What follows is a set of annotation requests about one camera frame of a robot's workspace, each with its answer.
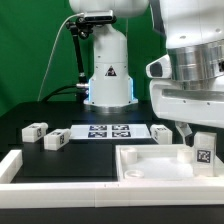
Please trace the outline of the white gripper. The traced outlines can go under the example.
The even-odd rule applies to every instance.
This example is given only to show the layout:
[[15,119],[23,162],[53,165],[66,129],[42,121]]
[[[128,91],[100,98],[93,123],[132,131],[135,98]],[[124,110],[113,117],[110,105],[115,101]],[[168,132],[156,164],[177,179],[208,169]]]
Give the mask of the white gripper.
[[173,120],[185,145],[191,146],[193,132],[188,123],[224,128],[224,75],[208,80],[206,90],[183,90],[171,79],[168,55],[149,63],[150,99],[158,118]]

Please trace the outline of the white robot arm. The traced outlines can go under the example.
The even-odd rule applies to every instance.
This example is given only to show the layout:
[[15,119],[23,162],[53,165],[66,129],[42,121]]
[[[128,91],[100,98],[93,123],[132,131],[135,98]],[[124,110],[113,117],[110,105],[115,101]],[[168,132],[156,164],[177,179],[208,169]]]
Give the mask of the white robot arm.
[[136,102],[127,39],[117,18],[145,15],[144,42],[162,43],[146,66],[153,112],[180,132],[191,124],[224,129],[224,0],[69,0],[82,35],[94,35],[94,73],[85,104],[103,111]]

